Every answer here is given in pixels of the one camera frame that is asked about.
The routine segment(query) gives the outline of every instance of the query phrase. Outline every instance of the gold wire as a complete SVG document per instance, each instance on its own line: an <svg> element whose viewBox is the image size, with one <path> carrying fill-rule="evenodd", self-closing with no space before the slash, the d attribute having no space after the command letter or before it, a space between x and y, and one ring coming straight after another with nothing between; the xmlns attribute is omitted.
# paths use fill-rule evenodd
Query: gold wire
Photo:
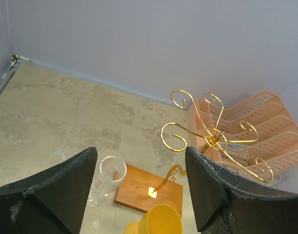
<svg viewBox="0 0 298 234"><path fill-rule="evenodd" d="M188 92L186 92L186 91L184 91L184 90L180 90L180 89L173 90L173 91L171 92L171 95L170 95L170 96L171 96L171 100L172 100L172 102L173 102L177 107L179 107L179 108L181 108L181 109L186 109L186 108L187 108L186 99L183 100L183 106L180 106L180 105L175 101L175 99L174 99L174 97L173 97L175 92L181 92L181 93L184 93L184 94L186 94L187 96L190 97L190 99L191 99L191 101L192 101L192 103L193 103L194 109L195 109L195 111L196 111L196 113L197 113L197 115L198 115L199 119L201 120L201 123L202 123L202 125L203 125L203 127L204 127L204 131L203 131L203 136L202 136L202 135L199 135L199 134L197 134L197 133L194 133L194 132L188 130L187 128L181 126L181 125L178 124L178 123L175 123L175 122L166 123L166 124L161 128L161 131L160 131L160 138L161 138L163 144L164 144L168 149L170 149L170 150L172 150L172 151L174 151L174 152L181 152L181 151L183 151L183 150L187 147L187 141L186 141L183 137L181 137L181 136L179 136L179 135L177 135L177 134L175 134L175 133L173 133L173 136L174 136L174 137L177 137L178 139L180 139L180 140L183 141L183 143L184 143L184 147L183 147L183 148L181 148L181 149L174 149L174 148L170 147L170 146L166 143L166 141L164 140L164 138L163 138L163 131L164 131L165 127L168 126L168 125L176 125L176 126L180 127L181 129L183 129L183 130L185 130L185 131L187 131L187 132L189 132L189 133L191 133L191 134L193 134L193 135L195 135L195 136L197 136L197 137L204 138L205 141L206 141L206 144L202 147L201 152L204 153L204 152L210 147L210 148L211 148L211 153L210 153L210 155L211 155L211 159L212 159L212 160L213 160L213 153L214 153L214 150L219 151L219 152L224 152L225 155L226 155L231 161L233 161L235 164L237 164L239 167L241 167L242 169L244 169L245 171L247 171L247 172L250 173L251 175L255 176L257 179L259 179L259 180L261 180L261 181L263 181L263 182L265 182L265 183L271 183L271 182L274 180L274 175L273 175L273 171L272 171L272 169L270 168L270 166L269 166L269 165L268 165L262 158L257 157L257 158L255 159L255 164L258 166L258 168L259 168L263 173L264 173L265 171L260 167L258 160L260 160L262 163L264 163L264 164L266 165L266 167L268 168L268 170L269 170L269 172L270 172L270 174L271 174L271 179L270 179L270 180L265 180L265 179L261 178L260 176L258 176L257 174L255 174L254 172L251 172L251 171L248 170L246 167L244 167L242 164L240 164L240 163L237 162L235 159L233 159L233 158L226 152L226 150L227 150L227 148L228 148L228 142L230 142L230 143L245 143L245 142L255 142L255 141L258 140L258 138L259 138L259 136L258 136L258 132L257 132L256 128L255 128L252 124L250 124L249 122L244 121L244 120L242 120L242 121L240 122L240 126L241 126L241 128L242 128L243 130L245 130L245 131L249 131L249 132L254 132L254 133L256 134L255 139L249 139L249 140L227 140L226 137L224 136L224 131L220 131L220 130L218 130L218 125L219 125L219 121L220 121L220 118L221 118L222 113L223 113L224 105L223 105L222 101L221 101L217 96L215 96L214 94L211 94L211 93L205 93L205 94L203 95L204 100L205 100L209 105L213 105L214 102L215 102L216 100L221 104L221 112L220 112L220 114L219 114L219 117L218 117L218 120L217 120L217 123L216 123L215 128L207 128L207 127L205 126L204 122L203 122L203 118L202 118L202 116L200 116L200 114L199 114L199 111L198 111L198 109L197 109L197 106L196 106L196 104L195 104L195 102L194 102L193 97L192 97ZM205 95L210 95L210 96L214 97L213 101L209 101L209 100L205 97ZM214 135L211 134L211 132L209 131L209 129L214 130ZM224 142L224 143L225 143L225 147L224 147L224 148L222 148L222 146L220 145L220 142ZM178 167L180 173L181 173L181 172L184 173L184 174L181 173L182 175L186 175L186 171L183 171L183 170L182 170L182 167L181 167L179 164L174 165L174 166L169 170L169 172L167 173L166 177L164 178L164 181L157 187L157 189L155 189L155 191L157 191L158 189L160 189L161 187L163 187L163 185L167 182L167 180L168 180L169 178L174 178L173 180L176 179L176 177L177 177L177 173L176 173L176 174L172 174L172 173L173 173L174 170L176 170L177 167Z"/></svg>

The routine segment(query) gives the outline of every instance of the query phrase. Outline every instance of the drinking glass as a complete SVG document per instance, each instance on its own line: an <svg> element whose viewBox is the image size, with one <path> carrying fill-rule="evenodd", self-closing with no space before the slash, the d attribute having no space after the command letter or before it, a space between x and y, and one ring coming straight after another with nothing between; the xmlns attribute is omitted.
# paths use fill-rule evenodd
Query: drinking glass
<svg viewBox="0 0 298 234"><path fill-rule="evenodd" d="M87 199L87 206L93 208L103 205L104 198L118 189L127 172L125 162L117 156L106 157L96 170Z"/></svg>

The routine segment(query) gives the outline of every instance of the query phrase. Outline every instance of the yellow mug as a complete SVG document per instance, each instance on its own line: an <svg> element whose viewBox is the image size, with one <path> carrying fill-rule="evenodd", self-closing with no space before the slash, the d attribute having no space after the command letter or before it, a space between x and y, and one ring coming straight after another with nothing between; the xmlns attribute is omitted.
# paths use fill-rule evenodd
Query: yellow mug
<svg viewBox="0 0 298 234"><path fill-rule="evenodd" d="M130 223L124 234L182 234L182 222L173 207L159 204L148 211L140 222Z"/></svg>

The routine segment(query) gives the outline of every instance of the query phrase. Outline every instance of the wooden board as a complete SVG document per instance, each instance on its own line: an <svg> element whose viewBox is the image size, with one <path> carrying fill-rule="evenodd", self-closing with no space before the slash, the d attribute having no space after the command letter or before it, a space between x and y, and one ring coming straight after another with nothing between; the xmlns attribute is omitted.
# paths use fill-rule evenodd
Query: wooden board
<svg viewBox="0 0 298 234"><path fill-rule="evenodd" d="M156 198L150 197L149 187L157 187L163 178L129 164L126 166L126 177L117 191L115 203L144 213L158 204L167 204L173 207L181 217L182 185L168 181L158 191Z"/></svg>

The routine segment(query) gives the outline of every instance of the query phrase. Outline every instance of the beige table surface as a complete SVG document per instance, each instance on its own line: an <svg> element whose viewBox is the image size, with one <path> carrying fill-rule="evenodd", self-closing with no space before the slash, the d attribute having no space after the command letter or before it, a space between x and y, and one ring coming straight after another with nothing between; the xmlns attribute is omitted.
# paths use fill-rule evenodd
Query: beige table surface
<svg viewBox="0 0 298 234"><path fill-rule="evenodd" d="M126 163L165 176L184 166L184 153L168 150L159 138L167 122L188 126L187 113L176 107L99 86L45 68L21 65L0 96L0 186L25 178L95 146L98 162L116 155ZM166 130L169 144L181 147ZM188 181L183 185L185 234L197 233ZM143 213L114 204L114 194L100 209L86 207L81 234L121 234Z"/></svg>

